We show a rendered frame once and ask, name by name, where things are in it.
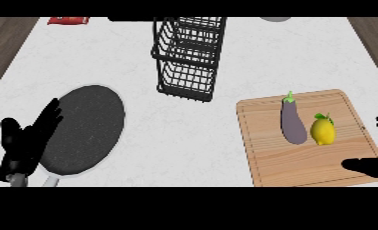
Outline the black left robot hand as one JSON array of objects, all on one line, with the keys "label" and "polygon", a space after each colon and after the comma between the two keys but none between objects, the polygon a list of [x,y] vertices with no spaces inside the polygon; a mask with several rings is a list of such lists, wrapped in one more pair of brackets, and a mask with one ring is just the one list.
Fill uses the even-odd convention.
[{"label": "black left robot hand", "polygon": [[33,125],[21,127],[15,118],[0,121],[2,147],[0,181],[9,182],[15,174],[30,176],[40,163],[48,142],[64,119],[59,100],[52,99]]}]

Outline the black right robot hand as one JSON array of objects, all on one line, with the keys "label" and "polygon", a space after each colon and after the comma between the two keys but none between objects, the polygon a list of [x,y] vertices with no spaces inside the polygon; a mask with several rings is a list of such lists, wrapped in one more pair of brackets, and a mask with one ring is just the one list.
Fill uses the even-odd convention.
[{"label": "black right robot hand", "polygon": [[378,158],[350,158],[341,162],[341,166],[350,171],[378,178]]}]

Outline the yellow lemon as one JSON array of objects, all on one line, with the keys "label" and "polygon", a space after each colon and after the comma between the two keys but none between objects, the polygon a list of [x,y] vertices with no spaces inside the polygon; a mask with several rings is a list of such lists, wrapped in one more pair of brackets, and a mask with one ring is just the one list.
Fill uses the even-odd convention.
[{"label": "yellow lemon", "polygon": [[319,146],[331,145],[335,141],[335,125],[330,115],[318,113],[310,127],[310,136]]}]

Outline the dark grey frying pan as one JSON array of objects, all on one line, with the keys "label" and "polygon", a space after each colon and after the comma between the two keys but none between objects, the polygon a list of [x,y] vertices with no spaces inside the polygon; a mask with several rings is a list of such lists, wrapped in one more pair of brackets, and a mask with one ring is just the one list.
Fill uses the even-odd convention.
[{"label": "dark grey frying pan", "polygon": [[126,108],[102,85],[74,89],[61,99],[64,119],[49,140],[40,164],[49,172],[45,187],[92,170],[110,155],[124,130]]}]

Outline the purple eggplant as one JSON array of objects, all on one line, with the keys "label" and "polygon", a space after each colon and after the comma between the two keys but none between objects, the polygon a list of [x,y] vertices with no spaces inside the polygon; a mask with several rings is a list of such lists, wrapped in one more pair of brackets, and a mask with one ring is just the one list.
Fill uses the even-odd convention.
[{"label": "purple eggplant", "polygon": [[307,141],[307,131],[297,112],[297,101],[293,93],[282,99],[281,106],[281,130],[287,141],[303,144]]}]

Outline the red packet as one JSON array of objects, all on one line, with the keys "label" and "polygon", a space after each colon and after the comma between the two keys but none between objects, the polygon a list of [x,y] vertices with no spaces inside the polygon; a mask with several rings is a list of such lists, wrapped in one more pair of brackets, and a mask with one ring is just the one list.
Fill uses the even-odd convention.
[{"label": "red packet", "polygon": [[89,23],[90,17],[50,17],[48,25],[83,25]]}]

